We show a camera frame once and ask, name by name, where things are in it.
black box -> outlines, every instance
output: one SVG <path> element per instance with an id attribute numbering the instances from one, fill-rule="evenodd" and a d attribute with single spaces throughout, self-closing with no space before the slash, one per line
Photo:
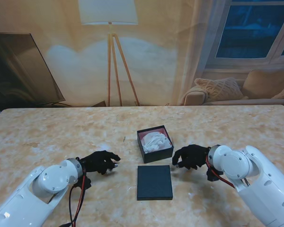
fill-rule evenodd
<path id="1" fill-rule="evenodd" d="M 171 143 L 171 147 L 167 148 L 167 149 L 163 149 L 163 150 L 157 150 L 157 151 L 153 151 L 153 152 L 150 152 L 150 153 L 145 153 L 143 146 L 141 144 L 141 139 L 146 134 L 148 134 L 150 132 L 154 132 L 154 131 L 158 131 L 158 132 L 163 133 L 169 139 L 169 141 Z M 158 161 L 158 160 L 161 160 L 161 159 L 166 159 L 166 158 L 172 157 L 172 152 L 174 151 L 174 145 L 172 144 L 164 125 L 154 127 L 154 128 L 150 128 L 150 129 L 139 130 L 139 131 L 137 131 L 137 137 L 138 137 L 137 140 L 138 140 L 138 144 L 139 144 L 139 147 L 140 147 L 140 151 L 141 151 L 144 163 L 154 162 L 154 161 Z"/>
<path id="2" fill-rule="evenodd" d="M 169 166 L 138 166 L 137 200 L 172 200 Z"/>

table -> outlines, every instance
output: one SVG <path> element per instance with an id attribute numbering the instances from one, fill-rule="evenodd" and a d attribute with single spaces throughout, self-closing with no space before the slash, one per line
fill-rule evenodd
<path id="1" fill-rule="evenodd" d="M 188 144 L 259 148 L 284 173 L 284 107 L 158 106 L 8 109 L 0 114 L 0 204 L 36 166 L 108 150 L 121 158 L 107 175 L 90 173 L 77 225 L 91 227 L 261 227 L 236 191 L 197 171 L 171 165 L 172 201 L 137 201 L 143 160 L 137 130 L 165 125 L 175 151 Z M 171 158 L 148 165 L 169 165 Z M 80 196 L 73 192 L 72 209 Z M 44 226 L 69 221 L 65 196 Z"/>

floor lamp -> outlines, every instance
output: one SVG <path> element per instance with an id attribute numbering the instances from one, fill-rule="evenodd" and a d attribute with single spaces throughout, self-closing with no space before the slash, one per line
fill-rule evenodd
<path id="1" fill-rule="evenodd" d="M 131 75 L 129 73 L 127 63 L 122 51 L 122 47 L 118 38 L 118 35 L 112 32 L 113 25 L 137 25 L 138 18 L 136 13 L 136 8 L 134 0 L 79 0 L 79 10 L 81 23 L 84 25 L 108 25 L 109 34 L 107 39 L 107 54 L 108 54 L 108 63 L 107 63 L 107 80 L 108 80 L 108 97 L 107 105 L 110 106 L 110 65 L 111 65 L 111 52 L 113 53 L 113 61 L 115 67 L 115 77 L 118 89 L 118 96 L 120 106 L 122 106 L 122 97 L 120 91 L 119 77 L 117 62 L 115 56 L 115 42 L 117 43 L 128 80 L 131 84 L 136 103 L 139 106 L 138 96 L 136 94 Z"/>

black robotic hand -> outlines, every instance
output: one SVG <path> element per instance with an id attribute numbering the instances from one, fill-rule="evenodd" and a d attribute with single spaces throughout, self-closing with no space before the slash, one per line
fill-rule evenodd
<path id="1" fill-rule="evenodd" d="M 79 160 L 82 166 L 85 167 L 86 172 L 95 172 L 104 175 L 108 169 L 115 168 L 112 159 L 120 161 L 120 157 L 112 152 L 96 151 Z"/>
<path id="2" fill-rule="evenodd" d="M 209 150 L 210 147 L 205 148 L 196 144 L 183 147 L 175 152 L 175 155 L 172 158 L 172 164 L 179 168 L 185 167 L 187 169 L 197 169 L 197 166 L 201 167 L 205 164 L 205 159 Z"/>

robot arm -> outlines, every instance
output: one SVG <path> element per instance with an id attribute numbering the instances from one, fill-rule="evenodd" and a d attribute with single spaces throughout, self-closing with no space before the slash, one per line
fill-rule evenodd
<path id="1" fill-rule="evenodd" d="M 284 227 L 284 175 L 257 148 L 246 146 L 243 150 L 232 150 L 225 145 L 212 148 L 190 146 L 194 150 L 188 146 L 175 153 L 174 165 L 197 169 L 196 165 L 201 167 L 208 156 L 209 165 L 227 176 L 265 226 Z M 257 179 L 249 184 L 246 178 L 251 176 L 257 176 Z"/>
<path id="2" fill-rule="evenodd" d="M 68 186 L 83 175 L 83 169 L 104 174 L 107 169 L 118 166 L 111 158 L 120 160 L 113 153 L 97 151 L 83 159 L 70 158 L 59 165 L 35 168 L 1 205 L 0 227 L 42 226 L 67 192 Z M 49 203 L 42 200 L 50 197 L 53 198 Z"/>

